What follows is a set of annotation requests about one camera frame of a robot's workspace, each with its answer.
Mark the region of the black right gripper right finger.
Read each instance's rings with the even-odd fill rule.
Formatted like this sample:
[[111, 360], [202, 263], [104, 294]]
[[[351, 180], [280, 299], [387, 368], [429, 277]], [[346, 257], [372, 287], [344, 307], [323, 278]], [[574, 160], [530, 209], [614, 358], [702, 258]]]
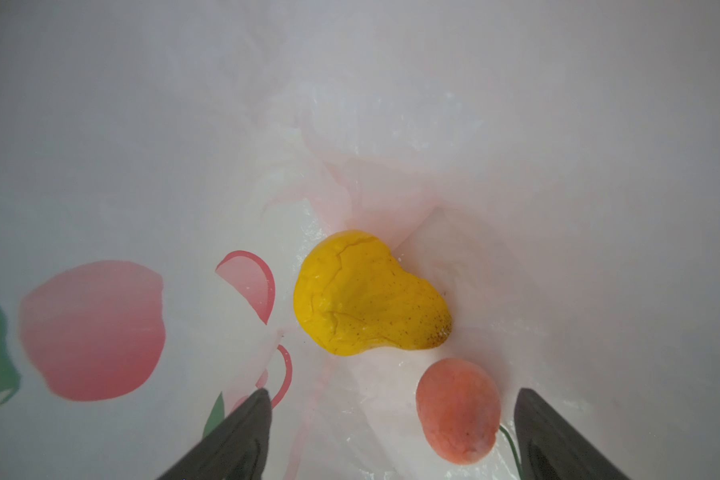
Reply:
[[536, 391], [519, 390], [513, 418], [524, 479], [628, 480]]

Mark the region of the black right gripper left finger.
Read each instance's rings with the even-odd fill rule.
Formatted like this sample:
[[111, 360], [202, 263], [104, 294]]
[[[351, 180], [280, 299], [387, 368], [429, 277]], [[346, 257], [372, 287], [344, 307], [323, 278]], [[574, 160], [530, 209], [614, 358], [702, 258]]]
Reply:
[[270, 395], [258, 389], [159, 480], [261, 480], [271, 423]]

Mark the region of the pink plastic bag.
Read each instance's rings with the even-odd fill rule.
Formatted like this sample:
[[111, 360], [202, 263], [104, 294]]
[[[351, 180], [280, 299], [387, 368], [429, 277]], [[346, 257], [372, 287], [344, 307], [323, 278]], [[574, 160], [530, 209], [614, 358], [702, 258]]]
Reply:
[[[342, 357], [376, 236], [440, 346]], [[250, 392], [267, 479], [513, 479], [424, 439], [461, 357], [633, 479], [720, 479], [720, 1], [0, 1], [0, 479], [153, 479]]]

